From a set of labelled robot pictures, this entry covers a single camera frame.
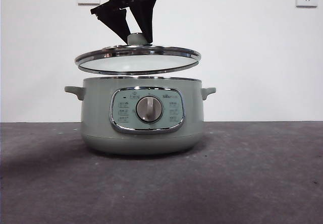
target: silver knob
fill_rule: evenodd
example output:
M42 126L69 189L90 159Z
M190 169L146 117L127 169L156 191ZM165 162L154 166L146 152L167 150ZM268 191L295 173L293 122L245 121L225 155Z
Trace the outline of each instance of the silver knob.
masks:
M154 122L158 120L162 111L162 104L155 97L144 97L137 104L137 114L145 122Z

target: white wall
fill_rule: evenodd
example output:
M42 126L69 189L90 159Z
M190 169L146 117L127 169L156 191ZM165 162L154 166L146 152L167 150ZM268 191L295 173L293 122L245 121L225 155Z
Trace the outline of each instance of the white wall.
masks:
M323 0L157 0L154 44L202 53L166 76L193 77L217 94L206 121L323 120ZM97 75L74 58L123 42L76 0L2 0L2 122L80 121L64 86ZM132 18L130 26L135 28Z

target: mint green cooker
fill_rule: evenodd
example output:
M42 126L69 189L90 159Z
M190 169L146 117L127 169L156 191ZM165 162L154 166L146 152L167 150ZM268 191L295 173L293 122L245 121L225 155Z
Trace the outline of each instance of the mint green cooker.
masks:
M84 142L99 151L131 155L193 147L203 135L203 100L216 89L202 88L198 79L134 75L174 72L199 59L189 49L151 45L108 47L77 57L83 71L117 75L65 87L82 101Z

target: lid rim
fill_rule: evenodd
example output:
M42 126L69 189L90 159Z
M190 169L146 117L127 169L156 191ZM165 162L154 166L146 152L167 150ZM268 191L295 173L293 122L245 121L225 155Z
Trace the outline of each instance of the lid rim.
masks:
M200 79L193 79L193 78L181 78L181 77L160 77L160 76L111 76L111 77L91 77L83 79L83 81L88 80L105 80L105 79L162 79L162 80L184 80L184 81L194 81L202 83Z
M90 69L83 67L82 65L89 61L95 61L99 59L108 59L116 57L128 57L133 55L168 55L174 57L183 57L195 60L194 63L188 65L166 68L166 69L155 69L146 71L106 71L98 69ZM75 58L75 64L82 71L95 74L104 75L145 75L145 74L158 74L158 73L169 73L180 70L189 69L198 65L201 59L201 54L197 51L186 49L182 47L164 47L164 46L152 46L152 45L139 45L139 46L113 46L106 47L101 50L91 51L84 53Z

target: gray floor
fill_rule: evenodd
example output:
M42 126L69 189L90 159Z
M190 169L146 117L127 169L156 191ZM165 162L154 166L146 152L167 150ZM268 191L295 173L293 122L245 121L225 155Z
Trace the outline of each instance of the gray floor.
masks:
M323 223L323 122L206 123L190 151L92 151L78 123L1 124L2 223Z

